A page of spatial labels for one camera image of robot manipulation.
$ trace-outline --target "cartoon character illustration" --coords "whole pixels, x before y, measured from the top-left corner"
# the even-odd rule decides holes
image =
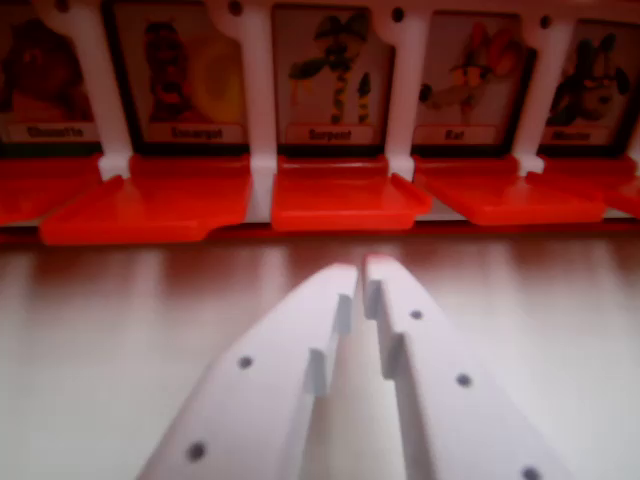
[[[485,87],[515,73],[523,55],[524,47],[511,29],[501,28],[489,36],[484,23],[476,22],[460,60],[450,69],[453,85],[434,91],[431,85],[423,84],[419,100],[435,110],[459,105],[462,122],[469,123],[469,115],[482,99]]]
[[[611,111],[615,90],[629,92],[629,77],[611,57],[615,43],[613,33],[597,47],[589,39],[578,43],[575,67],[556,88],[547,125],[567,126],[578,118],[596,122]]]
[[[187,81],[189,57],[171,21],[150,22],[144,31],[144,53],[149,65],[152,122],[204,121],[191,101]]]
[[[351,15],[342,23],[335,15],[323,18],[316,28],[313,40],[322,54],[291,66],[289,78],[294,81],[293,102],[296,100],[297,82],[309,80],[328,67],[336,75],[333,92],[331,123],[338,124],[344,117],[345,96],[349,75],[369,35],[369,18],[365,12]],[[358,123],[369,121],[369,94],[371,76],[365,72],[358,84]]]
[[[12,26],[1,64],[0,111],[16,122],[91,121],[80,64],[71,42],[39,19]]]

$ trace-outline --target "cartoon rat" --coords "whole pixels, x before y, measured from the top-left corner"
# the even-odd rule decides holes
[[[19,122],[90,121],[80,64],[71,42],[39,19],[11,27],[2,60],[0,111]]]
[[[344,23],[335,15],[324,17],[314,35],[314,42],[321,56],[296,62],[289,70],[289,78],[294,82],[308,80],[328,67],[336,75],[336,87],[333,92],[333,113],[331,123],[338,124],[344,117],[345,95],[349,84],[349,75],[353,69],[363,45],[369,35],[369,19],[364,12],[351,15]],[[369,93],[371,77],[369,72],[362,75],[358,84],[358,123],[369,121]]]
[[[480,102],[486,85],[515,72],[523,52],[522,44],[514,39],[510,29],[502,28],[489,36],[487,27],[476,22],[460,61],[450,69],[453,84],[438,91],[433,91],[429,84],[423,84],[419,100],[427,108],[435,110],[460,105],[462,121],[469,123],[469,114]]]
[[[611,110],[616,90],[629,92],[629,77],[611,58],[615,43],[613,33],[597,47],[589,39],[578,43],[575,68],[556,88],[547,125],[567,126],[578,118],[598,121]]]

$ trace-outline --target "cartoon serpent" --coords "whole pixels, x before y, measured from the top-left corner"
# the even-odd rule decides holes
[[[309,80],[325,67],[336,75],[336,87],[333,91],[333,111],[331,123],[341,123],[344,118],[345,96],[353,65],[360,55],[369,35],[369,19],[365,12],[351,15],[344,24],[335,15],[324,17],[314,35],[314,42],[322,56],[296,62],[289,70],[293,80],[293,101],[296,102],[297,82]],[[358,84],[358,123],[369,121],[369,94],[371,76],[362,75]]]

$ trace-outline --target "red plastic base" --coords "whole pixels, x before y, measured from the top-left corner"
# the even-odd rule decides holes
[[[280,159],[271,221],[278,231],[406,230],[431,208],[428,195],[384,157],[367,162]]]
[[[535,182],[640,218],[640,177],[629,157],[605,159],[545,158],[542,175]]]
[[[99,185],[98,158],[0,161],[0,226],[38,219]]]
[[[416,159],[414,183],[477,225],[598,222],[595,199],[535,184],[517,173],[514,158]]]
[[[196,242],[244,221],[249,160],[134,158],[115,177],[45,220],[50,245]]]

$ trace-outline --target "small hole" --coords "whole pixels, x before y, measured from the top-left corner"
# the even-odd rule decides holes
[[[404,10],[400,7],[396,7],[391,10],[391,20],[396,23],[400,23],[402,20],[404,20]]]
[[[53,6],[60,13],[67,13],[69,11],[69,0],[55,0]]]
[[[546,30],[551,26],[551,17],[549,15],[543,15],[540,18],[540,28]]]
[[[239,17],[240,15],[242,15],[243,10],[244,7],[237,0],[231,0],[229,2],[229,13],[234,17]]]
[[[471,386],[471,377],[469,375],[467,375],[466,373],[461,373],[460,375],[458,375],[456,377],[456,382],[458,382],[458,385],[460,385],[461,387],[470,387]]]
[[[524,480],[542,480],[542,475],[540,475],[537,469],[527,467],[522,471],[522,478],[524,478]]]
[[[197,462],[201,460],[206,453],[207,449],[205,448],[204,443],[193,442],[187,449],[187,458],[190,462]]]
[[[242,357],[238,360],[238,366],[243,370],[246,370],[251,365],[253,365],[253,358],[251,357]]]

